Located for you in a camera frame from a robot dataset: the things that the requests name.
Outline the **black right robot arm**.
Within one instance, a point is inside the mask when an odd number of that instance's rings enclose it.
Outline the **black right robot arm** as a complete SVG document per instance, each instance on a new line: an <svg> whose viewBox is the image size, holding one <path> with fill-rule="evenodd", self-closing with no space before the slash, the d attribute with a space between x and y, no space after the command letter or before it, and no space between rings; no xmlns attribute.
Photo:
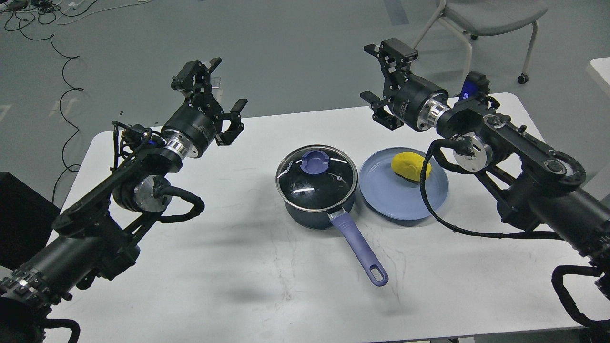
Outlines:
<svg viewBox="0 0 610 343"><path fill-rule="evenodd" d="M511 117L498 111L490 95L489 80L479 72L467 74L458 101L448 104L448 91L416 76L410 69L418 52L392 38L379 45L364 46L374 56L384 76L383 97L370 91L360 94L373 110L373 119L390 130L407 125L423 132L435 128L440 135L421 162L395 172L418 182L427 209L431 209L425 182L431 159L445 170L472 174L497 200L503 223L519 233L472 232L437 220L453 232L501 239L554 239L565 241L588 266L560 265L551 283L567 314L582 326L609 336L609 321L596 321L583 314L563 278L581 275L596 278L596 286L609 296L609 209L582 189L586 171L568 154L515 126Z"/></svg>

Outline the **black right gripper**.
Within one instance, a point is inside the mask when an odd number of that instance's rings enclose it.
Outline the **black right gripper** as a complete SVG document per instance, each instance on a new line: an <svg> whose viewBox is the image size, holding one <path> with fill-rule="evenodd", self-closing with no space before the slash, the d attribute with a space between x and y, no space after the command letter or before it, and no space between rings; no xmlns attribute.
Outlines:
<svg viewBox="0 0 610 343"><path fill-rule="evenodd" d="M438 115L448 109L449 95L447 90L411 72L418 51L390 38L379 45L364 46L364 52L377 58L384 75L383 100L370 91L360 93L373 111L372 119L392 131L404 124L417 132L434 127Z"/></svg>

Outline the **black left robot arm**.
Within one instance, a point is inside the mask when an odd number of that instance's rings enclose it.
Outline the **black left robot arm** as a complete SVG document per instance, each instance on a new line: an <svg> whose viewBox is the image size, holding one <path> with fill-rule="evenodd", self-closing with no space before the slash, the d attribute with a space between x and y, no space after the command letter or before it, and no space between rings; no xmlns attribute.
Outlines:
<svg viewBox="0 0 610 343"><path fill-rule="evenodd" d="M139 242L156 223L197 217L204 201L171 185L186 158L200 158L216 142L231 145L244 130L247 99L223 111L212 93L211 75L222 63L189 61L172 78L184 96L181 106L156 131L114 121L114 165L109 177L53 221L58 236L1 281L1 341L41 343L47 329L67 328L76 343L78 323L50 319L52 306L85 290L98 277L113 280L135 265Z"/></svg>

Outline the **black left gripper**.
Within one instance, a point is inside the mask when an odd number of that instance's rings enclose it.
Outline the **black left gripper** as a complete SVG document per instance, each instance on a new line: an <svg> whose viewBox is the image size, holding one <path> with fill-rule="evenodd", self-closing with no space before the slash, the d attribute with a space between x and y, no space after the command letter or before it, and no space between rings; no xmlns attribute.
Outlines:
<svg viewBox="0 0 610 343"><path fill-rule="evenodd" d="M178 139L186 147L184 155L188 158L200 158L214 139L218 146L229 146L244 130L241 111L248 100L237 100L231 110L224 113L215 98L221 89L221 78L211 74L220 63L220 57L205 63L189 61L177 76L172 77L172 89L183 94L185 100L162 126L161 133L166 139ZM222 131L225 120L230 124Z"/></svg>

